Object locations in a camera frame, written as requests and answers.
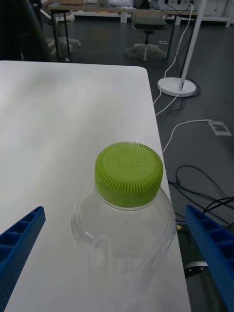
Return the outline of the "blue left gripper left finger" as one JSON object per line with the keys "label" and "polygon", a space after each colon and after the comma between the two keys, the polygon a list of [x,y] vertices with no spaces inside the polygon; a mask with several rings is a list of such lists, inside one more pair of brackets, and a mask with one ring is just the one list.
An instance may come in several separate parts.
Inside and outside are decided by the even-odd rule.
{"label": "blue left gripper left finger", "polygon": [[46,221],[39,206],[0,235],[0,311],[3,312]]}

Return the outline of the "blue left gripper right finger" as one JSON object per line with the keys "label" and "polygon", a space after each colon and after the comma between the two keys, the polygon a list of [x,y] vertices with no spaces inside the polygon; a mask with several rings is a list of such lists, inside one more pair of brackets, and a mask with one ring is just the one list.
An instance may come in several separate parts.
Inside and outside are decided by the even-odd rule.
{"label": "blue left gripper right finger", "polygon": [[234,310],[234,235],[192,206],[185,220],[226,305]]}

